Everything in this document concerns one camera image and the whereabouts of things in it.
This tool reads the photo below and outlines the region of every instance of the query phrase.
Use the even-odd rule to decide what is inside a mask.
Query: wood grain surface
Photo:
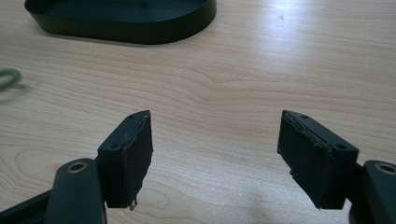
[[[0,1],[0,210],[52,186],[57,168],[149,109],[154,154],[133,212],[108,223],[347,223],[318,210],[276,153],[283,109],[367,160],[396,162],[394,0],[218,0],[201,33],[140,46],[43,32]]]

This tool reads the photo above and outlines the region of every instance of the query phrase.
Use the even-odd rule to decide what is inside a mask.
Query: screw hole
[[[336,146],[337,146],[338,148],[341,148],[341,149],[346,149],[346,146],[344,146],[344,145],[337,144]]]
[[[391,165],[387,165],[385,163],[377,163],[376,168],[386,174],[389,175],[396,175],[396,168],[391,166]]]
[[[71,173],[71,174],[78,173],[82,170],[85,170],[85,168],[87,168],[87,166],[88,165],[86,162],[78,161],[76,163],[69,165],[69,167],[67,167],[67,172]]]

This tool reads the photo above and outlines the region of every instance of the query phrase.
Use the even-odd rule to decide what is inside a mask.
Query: curved green loop
[[[4,82],[0,82],[0,91],[3,91],[6,88],[9,88],[9,87],[13,86],[15,83],[17,83],[21,78],[21,73],[17,69],[14,69],[14,68],[1,69],[0,77],[5,77],[5,76],[9,76],[11,78]]]

